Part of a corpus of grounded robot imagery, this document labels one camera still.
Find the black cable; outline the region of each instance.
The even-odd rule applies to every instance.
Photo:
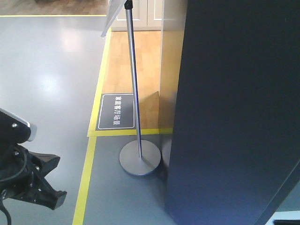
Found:
[[[24,160],[23,167],[15,175],[13,175],[11,177],[7,177],[5,179],[2,179],[2,180],[0,180],[0,182],[5,182],[5,181],[8,181],[8,180],[12,180],[12,179],[16,178],[17,176],[19,176],[25,170],[26,165],[27,165],[27,155],[26,155],[26,152],[23,149],[20,149],[20,151],[23,153],[23,160]]]
[[[6,219],[7,219],[7,225],[11,225],[11,216],[8,212],[8,210],[4,207],[3,201],[2,201],[2,196],[0,200],[0,210],[5,214]]]

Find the black floor sign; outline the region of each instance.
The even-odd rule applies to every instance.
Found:
[[[133,94],[103,94],[97,130],[135,128]]]

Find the dark blue panel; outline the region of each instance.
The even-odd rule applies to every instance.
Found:
[[[299,180],[299,34],[297,0],[189,1],[166,200],[179,224],[263,225]]]

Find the black bracket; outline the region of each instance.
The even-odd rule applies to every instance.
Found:
[[[133,9],[133,2],[132,0],[127,0],[124,4],[125,9]]]

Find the yellow floor line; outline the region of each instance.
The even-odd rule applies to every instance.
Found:
[[[142,135],[158,135],[159,129],[142,129]],[[136,135],[136,130],[97,130],[89,131],[89,137]]]
[[[90,119],[90,127],[94,127],[94,128],[96,128],[99,102],[101,99],[102,87],[104,83],[104,75],[105,75],[105,70],[107,65],[107,56],[108,56],[110,39],[111,39],[111,30],[108,31],[105,40],[105,46],[104,46],[102,61],[100,65],[100,72],[99,72],[97,89],[96,89],[96,94],[94,99],[94,105],[93,105],[92,115]],[[84,161],[84,167],[83,167],[83,172],[82,172],[82,177],[81,177],[81,182],[80,182],[80,187],[78,192],[78,198],[76,202],[75,213],[74,213],[74,218],[72,223],[73,225],[83,224],[85,207],[86,207],[89,186],[90,186],[90,176],[93,167],[96,142],[97,142],[97,137],[89,137],[89,144],[88,144],[86,157]]]
[[[0,17],[99,17],[106,15],[0,15]]]
[[[100,66],[96,94],[95,94],[95,98],[94,98],[92,115],[90,117],[89,131],[95,131],[96,126],[97,126],[99,106],[100,106],[100,101],[101,101],[102,89],[103,89],[103,85],[104,85],[104,78],[105,78],[105,73],[106,73],[107,59],[108,59],[109,46],[110,46],[110,42],[111,42],[111,36],[112,36],[112,31],[111,31],[111,29],[109,29],[109,31],[106,34],[105,46],[104,46],[104,50],[103,50],[103,56],[102,56],[102,61],[101,61],[101,66]]]
[[[92,173],[93,160],[96,148],[96,137],[89,138],[89,144],[86,152],[86,157],[84,161],[84,167],[79,187],[78,198],[75,207],[75,213],[73,218],[73,225],[82,225],[85,214],[86,202],[88,199],[88,192],[90,187],[90,176]]]

